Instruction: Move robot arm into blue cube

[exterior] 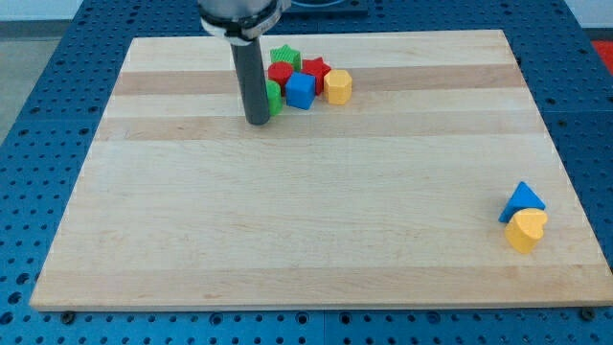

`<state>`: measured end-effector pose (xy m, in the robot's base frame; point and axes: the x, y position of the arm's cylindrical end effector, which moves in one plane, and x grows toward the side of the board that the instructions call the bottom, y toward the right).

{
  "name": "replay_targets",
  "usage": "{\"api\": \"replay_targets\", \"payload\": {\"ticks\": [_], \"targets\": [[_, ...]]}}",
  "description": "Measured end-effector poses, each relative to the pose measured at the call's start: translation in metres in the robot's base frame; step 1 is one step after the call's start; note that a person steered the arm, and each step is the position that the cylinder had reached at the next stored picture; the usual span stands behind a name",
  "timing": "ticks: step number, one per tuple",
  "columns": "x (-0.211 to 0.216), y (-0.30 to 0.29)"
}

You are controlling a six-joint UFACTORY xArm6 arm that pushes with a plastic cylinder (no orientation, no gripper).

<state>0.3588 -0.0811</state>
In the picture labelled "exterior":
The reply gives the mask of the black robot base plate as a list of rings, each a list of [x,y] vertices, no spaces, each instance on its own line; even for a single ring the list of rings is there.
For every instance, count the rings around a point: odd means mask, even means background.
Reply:
[[[369,11],[369,0],[292,0],[284,15],[362,15]]]

